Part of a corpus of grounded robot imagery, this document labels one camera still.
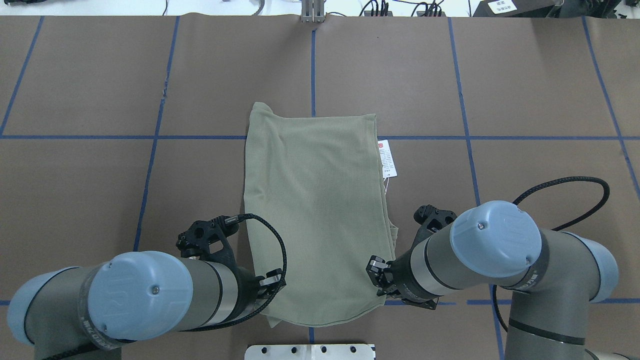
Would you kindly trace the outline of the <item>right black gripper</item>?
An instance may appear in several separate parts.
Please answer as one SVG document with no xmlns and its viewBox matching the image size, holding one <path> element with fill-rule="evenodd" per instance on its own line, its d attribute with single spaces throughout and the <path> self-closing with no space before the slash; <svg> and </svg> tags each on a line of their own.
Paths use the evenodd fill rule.
<svg viewBox="0 0 640 360">
<path fill-rule="evenodd" d="M 427 310 L 435 310 L 438 306 L 439 297 L 423 289 L 414 277 L 409 255 L 389 261 L 371 255 L 366 264 L 366 273 L 377 287 L 378 297 L 391 297 L 405 305 Z"/>
</svg>

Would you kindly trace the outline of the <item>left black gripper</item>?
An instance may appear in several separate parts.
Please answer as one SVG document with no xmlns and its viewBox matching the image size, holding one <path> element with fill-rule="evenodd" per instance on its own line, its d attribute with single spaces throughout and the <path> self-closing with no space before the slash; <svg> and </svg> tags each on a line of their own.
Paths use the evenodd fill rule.
<svg viewBox="0 0 640 360">
<path fill-rule="evenodd" d="M 282 268 L 255 275 L 249 269 L 238 269 L 238 309 L 241 315 L 253 312 L 260 301 L 274 295 L 278 286 L 286 286 L 286 272 Z"/>
</svg>

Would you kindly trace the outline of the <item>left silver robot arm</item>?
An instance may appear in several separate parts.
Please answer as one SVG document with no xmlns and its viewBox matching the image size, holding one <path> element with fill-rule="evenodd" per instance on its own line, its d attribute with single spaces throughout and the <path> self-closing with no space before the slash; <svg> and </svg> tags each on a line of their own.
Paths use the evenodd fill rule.
<svg viewBox="0 0 640 360">
<path fill-rule="evenodd" d="M 7 325 L 37 358 L 116 360 L 134 342 L 246 322 L 286 285 L 286 271 L 254 276 L 233 262 L 130 251 L 28 280 L 9 302 Z"/>
</svg>

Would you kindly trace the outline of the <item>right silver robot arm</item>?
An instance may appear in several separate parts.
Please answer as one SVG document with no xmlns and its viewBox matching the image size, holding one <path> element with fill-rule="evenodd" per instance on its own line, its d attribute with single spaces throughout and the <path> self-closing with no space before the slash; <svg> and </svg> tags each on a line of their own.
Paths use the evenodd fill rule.
<svg viewBox="0 0 640 360">
<path fill-rule="evenodd" d="M 619 279 L 614 255 L 571 232 L 539 227 L 514 203 L 494 200 L 460 215 L 432 205 L 413 215 L 411 248 L 366 265 L 378 296 L 434 310 L 437 301 L 477 285 L 512 292 L 506 360 L 624 360 L 586 348 L 590 303 Z"/>
</svg>

